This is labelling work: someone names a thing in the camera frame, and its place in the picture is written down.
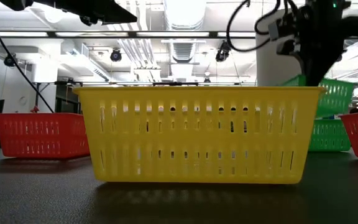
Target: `black table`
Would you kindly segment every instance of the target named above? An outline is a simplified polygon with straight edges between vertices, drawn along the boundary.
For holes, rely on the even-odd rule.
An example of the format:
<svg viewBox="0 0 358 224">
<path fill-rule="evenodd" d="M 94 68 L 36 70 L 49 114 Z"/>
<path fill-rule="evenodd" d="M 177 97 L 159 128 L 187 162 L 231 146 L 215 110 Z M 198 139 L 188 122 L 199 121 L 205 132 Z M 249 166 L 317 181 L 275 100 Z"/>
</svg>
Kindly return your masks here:
<svg viewBox="0 0 358 224">
<path fill-rule="evenodd" d="M 358 159 L 310 153 L 298 185 L 117 184 L 89 157 L 5 159 L 0 223 L 357 223 Z"/>
</svg>

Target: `green plastic basket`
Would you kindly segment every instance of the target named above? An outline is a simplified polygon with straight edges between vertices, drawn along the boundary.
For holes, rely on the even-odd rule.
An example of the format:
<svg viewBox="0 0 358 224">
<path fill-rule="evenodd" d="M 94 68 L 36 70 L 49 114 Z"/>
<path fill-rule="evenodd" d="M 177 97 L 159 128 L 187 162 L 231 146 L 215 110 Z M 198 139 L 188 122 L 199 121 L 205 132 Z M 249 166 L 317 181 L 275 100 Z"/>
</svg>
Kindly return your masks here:
<svg viewBox="0 0 358 224">
<path fill-rule="evenodd" d="M 348 151 L 351 142 L 340 119 L 317 119 L 314 121 L 310 139 L 310 152 Z"/>
<path fill-rule="evenodd" d="M 283 86 L 305 85 L 306 77 L 304 75 L 298 75 L 283 84 Z M 326 92 L 320 96 L 316 112 L 317 118 L 347 113 L 352 100 L 354 83 L 324 78 L 319 86 L 325 87 Z"/>
</svg>

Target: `yellow plastic basket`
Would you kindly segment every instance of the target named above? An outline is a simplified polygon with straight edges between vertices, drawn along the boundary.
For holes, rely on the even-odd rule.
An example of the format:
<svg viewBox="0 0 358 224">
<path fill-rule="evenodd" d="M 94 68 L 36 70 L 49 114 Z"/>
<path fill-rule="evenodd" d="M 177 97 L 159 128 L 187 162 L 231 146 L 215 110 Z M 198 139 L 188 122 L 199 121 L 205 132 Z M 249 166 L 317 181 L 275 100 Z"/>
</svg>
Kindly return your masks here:
<svg viewBox="0 0 358 224">
<path fill-rule="evenodd" d="M 295 184 L 321 87 L 76 88 L 97 179 Z"/>
</svg>

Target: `table surface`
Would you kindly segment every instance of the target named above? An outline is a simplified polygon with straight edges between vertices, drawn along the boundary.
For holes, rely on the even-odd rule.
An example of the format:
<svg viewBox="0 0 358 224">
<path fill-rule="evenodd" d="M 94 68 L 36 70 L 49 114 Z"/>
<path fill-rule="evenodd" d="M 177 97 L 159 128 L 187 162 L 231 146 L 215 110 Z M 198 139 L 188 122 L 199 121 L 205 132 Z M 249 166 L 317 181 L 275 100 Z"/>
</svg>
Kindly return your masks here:
<svg viewBox="0 0 358 224">
<path fill-rule="evenodd" d="M 89 157 L 6 159 L 0 223 L 358 223 L 358 159 L 309 153 L 297 185 L 131 184 L 94 179 Z"/>
</svg>

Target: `ceiling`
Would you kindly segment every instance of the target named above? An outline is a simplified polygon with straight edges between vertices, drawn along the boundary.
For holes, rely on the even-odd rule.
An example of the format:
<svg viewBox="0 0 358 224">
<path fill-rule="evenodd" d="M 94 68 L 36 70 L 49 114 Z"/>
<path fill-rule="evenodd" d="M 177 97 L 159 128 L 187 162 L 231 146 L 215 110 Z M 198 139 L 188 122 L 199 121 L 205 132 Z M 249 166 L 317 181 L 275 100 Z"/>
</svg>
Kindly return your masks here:
<svg viewBox="0 0 358 224">
<path fill-rule="evenodd" d="M 145 0 L 146 17 L 145 23 L 148 30 L 166 30 L 164 20 L 164 7 L 162 0 Z M 206 10 L 202 30 L 206 31 L 224 31 L 230 15 L 239 5 L 240 0 L 207 0 Z M 304 1 L 295 1 L 301 6 Z M 273 9 L 274 0 L 252 0 L 250 8 L 243 8 L 232 25 L 232 30 L 251 31 L 254 30 L 255 21 L 263 14 Z M 177 9 L 186 14 L 188 7 Z M 50 14 L 46 13 L 45 8 L 34 5 L 31 9 L 21 12 L 14 12 L 0 3 L 0 31 L 1 30 L 109 30 L 107 26 L 95 25 L 88 27 L 82 24 L 78 16 L 70 13 L 62 13 L 57 17 L 61 19 L 51 21 Z M 350 9 L 344 11 L 344 16 L 358 15 L 358 0 L 352 1 Z M 131 61 L 123 52 L 120 62 L 112 62 L 110 53 L 113 48 L 119 48 L 117 39 L 75 39 L 74 44 L 78 47 L 85 44 L 89 48 L 89 57 L 93 59 L 101 68 L 114 77 L 131 76 Z M 161 39 L 151 39 L 151 46 L 155 55 L 157 65 L 160 67 L 160 76 L 167 78 L 171 71 L 171 57 L 168 44 L 161 43 Z M 48 52 L 48 44 L 61 43 L 63 40 L 50 39 L 6 39 L 7 45 L 30 45 L 36 46 Z M 217 63 L 215 55 L 217 48 L 222 40 L 206 39 L 204 43 L 197 44 L 195 59 L 192 61 L 192 79 L 203 80 L 206 72 L 210 73 L 212 82 L 249 82 L 254 83 L 256 79 L 256 56 L 255 52 L 246 54 L 231 52 L 231 55 L 225 62 Z M 255 46 L 255 40 L 235 40 L 234 44 L 239 48 L 248 48 Z M 74 77 L 76 80 L 93 80 L 93 73 L 78 61 L 69 55 L 61 55 L 58 59 L 61 63 L 59 68 L 60 76 Z M 327 74 L 331 78 L 340 78 L 351 82 L 358 82 L 358 42 L 348 47 L 348 51 L 343 55 L 343 60 L 336 63 L 333 69 Z"/>
</svg>

